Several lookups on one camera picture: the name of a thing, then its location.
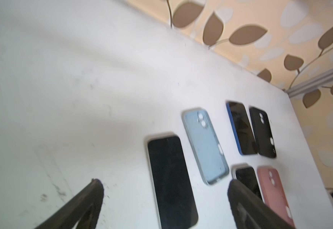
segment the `black phone screen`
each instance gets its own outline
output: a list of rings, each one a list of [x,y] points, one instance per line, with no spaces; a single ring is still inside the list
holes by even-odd
[[[237,169],[235,171],[236,179],[243,183],[256,196],[262,199],[261,191],[259,190],[256,173],[252,167]]]
[[[187,229],[198,221],[179,137],[147,144],[162,229]]]
[[[236,130],[235,137],[239,140],[241,153],[243,155],[258,153],[256,141],[244,105],[236,102],[229,102],[228,105]]]

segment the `wallpaper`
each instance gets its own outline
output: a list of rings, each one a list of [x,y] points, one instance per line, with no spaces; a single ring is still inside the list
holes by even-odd
[[[333,83],[291,99],[324,185],[333,189]]]
[[[281,88],[333,68],[333,0],[127,0]]]

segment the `white table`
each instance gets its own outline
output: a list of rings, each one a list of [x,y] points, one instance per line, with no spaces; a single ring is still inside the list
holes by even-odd
[[[226,100],[265,110],[277,159],[238,153]],[[206,186],[183,128],[205,108],[226,160],[281,176],[297,228],[333,228],[333,209],[288,96],[124,3],[0,1],[0,228],[32,228],[91,178],[98,228],[158,227],[145,137],[182,142],[195,228],[235,228],[231,175]]]

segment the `light blue phone case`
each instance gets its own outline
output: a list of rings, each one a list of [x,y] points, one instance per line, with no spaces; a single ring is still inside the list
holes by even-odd
[[[186,111],[182,120],[203,181],[211,185],[229,174],[208,113],[203,109]]]

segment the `pink phone case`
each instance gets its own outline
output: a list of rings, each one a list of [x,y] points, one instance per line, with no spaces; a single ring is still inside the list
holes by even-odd
[[[277,170],[262,166],[258,167],[257,174],[265,204],[294,227],[294,221]]]

